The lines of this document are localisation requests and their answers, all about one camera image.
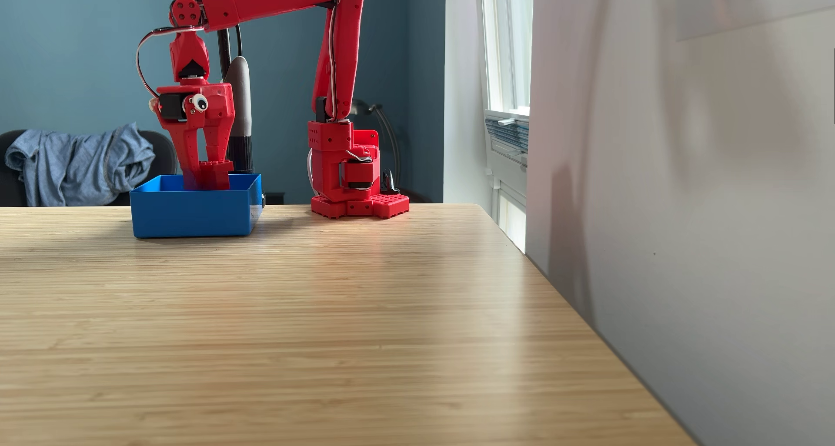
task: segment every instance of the white wall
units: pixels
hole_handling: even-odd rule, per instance
[[[444,203],[490,212],[486,175],[478,0],[447,0],[444,48]]]
[[[706,445],[835,444],[834,27],[535,0],[528,255]]]

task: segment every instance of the blue wall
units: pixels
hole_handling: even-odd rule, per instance
[[[445,16],[446,0],[409,0],[408,187],[437,203],[444,201]]]
[[[134,52],[149,30],[168,25],[171,1],[0,0],[0,17],[7,22],[0,29],[0,131],[99,133],[133,121],[142,129],[161,131],[148,110],[150,95],[136,74]],[[432,43],[422,42],[428,27],[420,23],[424,17],[415,17],[416,8],[438,11],[430,19],[437,25],[439,18],[439,32],[426,37]],[[286,192],[287,203],[305,203],[311,196],[306,131],[324,17],[325,10],[317,7],[241,26],[252,71],[256,170],[264,174],[265,190]],[[412,30],[421,35],[412,36]],[[214,33],[204,38],[214,68],[210,80],[216,82],[216,38]],[[172,84],[169,41],[156,37],[143,46],[143,72],[153,87]],[[443,189],[435,179],[443,177],[443,56],[444,0],[366,0],[355,97],[385,105],[417,172],[412,175],[404,167],[403,184],[438,201]],[[429,66],[428,58],[440,64]],[[419,63],[420,70],[411,63]],[[421,70],[434,73],[434,80],[424,82]],[[428,113],[440,122],[437,138],[435,123],[423,112],[414,114],[410,103],[417,99],[415,105],[423,108],[421,99],[433,97],[426,89],[430,85],[441,106]],[[358,119],[357,126],[377,128],[371,118]],[[436,163],[424,163],[428,157]],[[387,154],[383,159],[389,161]]]

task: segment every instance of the blue plastic bin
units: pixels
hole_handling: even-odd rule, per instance
[[[130,193],[134,236],[246,236],[261,215],[261,174],[229,174],[228,190],[183,190],[160,175]]]

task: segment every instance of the black chair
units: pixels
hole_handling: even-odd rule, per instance
[[[6,166],[6,150],[14,143],[18,136],[26,130],[15,130],[0,134],[0,207],[26,206],[26,186],[17,176],[16,170]],[[140,130],[140,135],[154,147],[154,161],[151,162],[148,176],[142,183],[157,175],[177,173],[177,153],[174,144],[167,136],[150,130]],[[130,206],[130,193],[125,192],[116,196],[109,206]]]

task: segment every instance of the wooden table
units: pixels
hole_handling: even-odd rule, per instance
[[[477,206],[0,209],[0,443],[692,444]]]

